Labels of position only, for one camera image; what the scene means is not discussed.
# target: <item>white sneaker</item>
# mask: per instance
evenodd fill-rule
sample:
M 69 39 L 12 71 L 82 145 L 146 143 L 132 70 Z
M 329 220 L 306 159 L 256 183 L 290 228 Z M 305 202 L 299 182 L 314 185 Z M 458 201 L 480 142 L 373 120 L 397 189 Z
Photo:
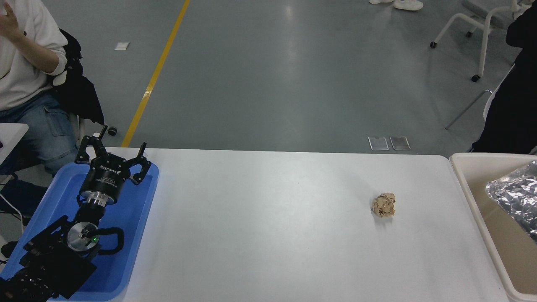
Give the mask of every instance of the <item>white sneaker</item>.
M 394 7 L 400 10 L 419 11 L 423 7 L 423 2 L 418 0 L 395 0 Z
M 379 4 L 379 3 L 389 3 L 393 2 L 394 0 L 369 0 L 369 3 L 371 4 Z

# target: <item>white plastic bin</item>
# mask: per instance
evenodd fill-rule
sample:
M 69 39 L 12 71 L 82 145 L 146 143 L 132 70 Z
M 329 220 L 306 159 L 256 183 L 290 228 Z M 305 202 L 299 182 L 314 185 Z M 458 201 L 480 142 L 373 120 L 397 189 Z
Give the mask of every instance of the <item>white plastic bin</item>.
M 455 173 L 511 301 L 537 301 L 537 244 L 494 200 L 485 185 L 537 160 L 534 155 L 456 153 Z

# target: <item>crumpled paper ball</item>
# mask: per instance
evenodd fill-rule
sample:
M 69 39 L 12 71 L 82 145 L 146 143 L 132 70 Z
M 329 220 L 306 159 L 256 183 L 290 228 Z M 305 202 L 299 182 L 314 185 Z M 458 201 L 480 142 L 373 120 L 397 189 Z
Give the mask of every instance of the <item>crumpled paper ball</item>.
M 378 217 L 390 217 L 395 215 L 395 194 L 383 193 L 373 201 L 373 212 Z

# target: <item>person in black clothing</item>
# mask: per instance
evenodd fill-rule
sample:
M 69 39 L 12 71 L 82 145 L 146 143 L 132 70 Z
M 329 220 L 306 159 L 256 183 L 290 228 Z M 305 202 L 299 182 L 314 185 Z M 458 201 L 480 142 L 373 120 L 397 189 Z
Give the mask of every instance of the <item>person in black clothing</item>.
M 537 146 L 537 5 L 509 26 L 506 42 L 522 51 L 496 91 L 472 152 L 528 154 Z

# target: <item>person's hand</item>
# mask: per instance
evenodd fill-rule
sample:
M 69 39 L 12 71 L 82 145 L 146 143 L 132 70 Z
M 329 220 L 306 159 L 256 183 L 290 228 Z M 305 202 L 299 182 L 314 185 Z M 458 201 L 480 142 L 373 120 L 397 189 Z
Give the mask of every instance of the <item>person's hand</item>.
M 6 15 L 0 15 L 0 35 L 12 41 L 19 37 L 22 32 L 19 30 L 19 23 L 17 22 L 17 16 L 11 9 L 11 6 L 6 2 L 4 3 Z

